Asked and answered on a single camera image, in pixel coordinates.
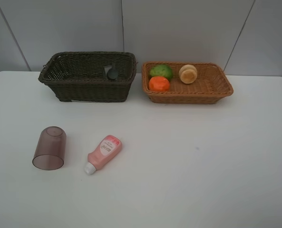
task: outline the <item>dark brown wicker basket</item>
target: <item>dark brown wicker basket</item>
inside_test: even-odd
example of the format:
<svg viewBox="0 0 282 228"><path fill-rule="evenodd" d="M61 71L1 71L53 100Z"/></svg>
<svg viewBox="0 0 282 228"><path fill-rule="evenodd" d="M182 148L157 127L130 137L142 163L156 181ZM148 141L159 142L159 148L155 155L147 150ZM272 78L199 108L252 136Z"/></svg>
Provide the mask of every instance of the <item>dark brown wicker basket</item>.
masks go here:
<svg viewBox="0 0 282 228"><path fill-rule="evenodd" d="M149 71L158 64L169 65L173 70L174 78L167 92L153 92L148 88ZM194 65L198 71L198 78L191 84L184 84L179 78L179 70L186 64ZM214 104L233 94L233 87L223 70L214 63L145 62L142 68L142 85L149 99L155 103Z"/></svg>
<svg viewBox="0 0 282 228"><path fill-rule="evenodd" d="M103 69L115 65L117 81L103 77ZM60 101L123 102L136 75L136 58L125 52L61 52L44 66L39 81Z"/></svg>

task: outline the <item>translucent brown cup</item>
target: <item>translucent brown cup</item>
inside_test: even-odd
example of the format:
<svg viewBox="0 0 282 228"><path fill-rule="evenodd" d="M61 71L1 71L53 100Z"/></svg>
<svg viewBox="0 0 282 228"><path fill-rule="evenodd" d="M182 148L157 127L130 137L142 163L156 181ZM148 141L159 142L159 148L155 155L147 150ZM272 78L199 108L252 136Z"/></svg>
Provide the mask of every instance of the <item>translucent brown cup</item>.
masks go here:
<svg viewBox="0 0 282 228"><path fill-rule="evenodd" d="M42 170L57 170L64 165L66 133L59 127L47 127L39 137L33 165Z"/></svg>

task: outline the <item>white table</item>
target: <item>white table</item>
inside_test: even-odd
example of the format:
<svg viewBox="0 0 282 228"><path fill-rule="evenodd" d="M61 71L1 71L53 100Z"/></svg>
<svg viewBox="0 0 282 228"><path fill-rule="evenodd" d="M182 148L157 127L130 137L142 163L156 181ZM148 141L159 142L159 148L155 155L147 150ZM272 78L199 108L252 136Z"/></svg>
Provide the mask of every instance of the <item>white table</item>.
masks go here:
<svg viewBox="0 0 282 228"><path fill-rule="evenodd" d="M214 105L62 103L38 72L0 72L0 228L282 228L282 77L228 76ZM32 165L40 132L67 133L65 165ZM124 148L92 176L106 135Z"/></svg>

